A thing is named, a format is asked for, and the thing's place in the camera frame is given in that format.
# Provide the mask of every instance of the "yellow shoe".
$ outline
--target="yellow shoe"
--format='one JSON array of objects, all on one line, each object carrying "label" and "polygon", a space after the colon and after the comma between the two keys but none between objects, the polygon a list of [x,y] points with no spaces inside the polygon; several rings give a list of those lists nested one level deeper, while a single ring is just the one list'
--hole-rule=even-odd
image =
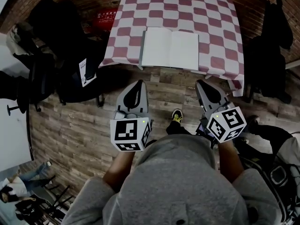
[{"label": "yellow shoe", "polygon": [[181,123],[182,119],[183,119],[182,111],[180,109],[175,109],[175,111],[172,114],[172,121]]}]

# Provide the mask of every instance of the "black button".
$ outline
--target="black button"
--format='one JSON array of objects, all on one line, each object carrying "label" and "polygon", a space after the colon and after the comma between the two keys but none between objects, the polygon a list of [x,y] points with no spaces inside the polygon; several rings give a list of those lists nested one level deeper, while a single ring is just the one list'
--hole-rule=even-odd
[{"label": "black button", "polygon": [[184,224],[184,223],[185,223],[185,221],[182,220],[182,219],[180,219],[180,220],[178,220],[178,221],[176,222],[177,225],[182,225],[182,224]]}]

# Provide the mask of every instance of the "checkered tablecloth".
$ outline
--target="checkered tablecloth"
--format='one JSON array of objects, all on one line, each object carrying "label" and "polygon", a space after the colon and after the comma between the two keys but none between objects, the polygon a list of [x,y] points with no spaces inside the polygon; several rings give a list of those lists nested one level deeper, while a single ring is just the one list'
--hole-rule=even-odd
[{"label": "checkered tablecloth", "polygon": [[147,27],[198,33],[199,71],[227,79],[233,95],[242,96],[243,47],[231,0],[121,0],[100,66],[138,65]]}]

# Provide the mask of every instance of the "wooden floor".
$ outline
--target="wooden floor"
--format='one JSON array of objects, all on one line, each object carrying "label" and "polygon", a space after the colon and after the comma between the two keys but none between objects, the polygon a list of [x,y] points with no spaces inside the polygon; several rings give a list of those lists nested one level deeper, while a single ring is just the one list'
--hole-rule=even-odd
[{"label": "wooden floor", "polygon": [[[203,75],[169,68],[150,68],[144,71],[134,66],[119,65],[130,70],[131,81],[143,79],[147,85],[150,114],[154,119],[151,139],[166,135],[165,129],[171,121],[175,108],[182,109],[182,125],[195,134],[202,115],[194,85]],[[226,80],[211,77],[209,82],[230,92]],[[300,81],[287,74],[286,91],[292,96],[292,103],[285,105],[277,99],[255,94],[252,103],[247,104],[240,97],[229,98],[240,106],[245,117],[257,114],[262,124],[274,125],[289,132],[300,131]],[[95,100],[62,106],[57,95],[40,103],[42,112],[30,108],[30,126],[34,162],[22,166],[27,171],[43,161],[50,160],[49,176],[56,175],[55,183],[71,186],[70,194],[76,196],[85,181],[92,176],[103,176],[114,157],[116,149],[110,143],[110,119],[114,117],[115,103],[119,91],[105,94],[105,105],[96,106]],[[271,152],[267,141],[257,136],[250,137],[250,144],[263,152]]]}]

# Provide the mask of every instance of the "blank page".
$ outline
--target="blank page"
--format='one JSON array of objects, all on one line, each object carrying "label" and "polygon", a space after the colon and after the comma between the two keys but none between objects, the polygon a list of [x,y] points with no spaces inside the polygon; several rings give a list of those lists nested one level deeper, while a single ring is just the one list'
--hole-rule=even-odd
[{"label": "blank page", "polygon": [[199,35],[196,33],[172,32],[170,50],[170,66],[198,70],[199,67]]},{"label": "blank page", "polygon": [[166,28],[148,28],[145,35],[142,66],[169,67],[172,32]]}]

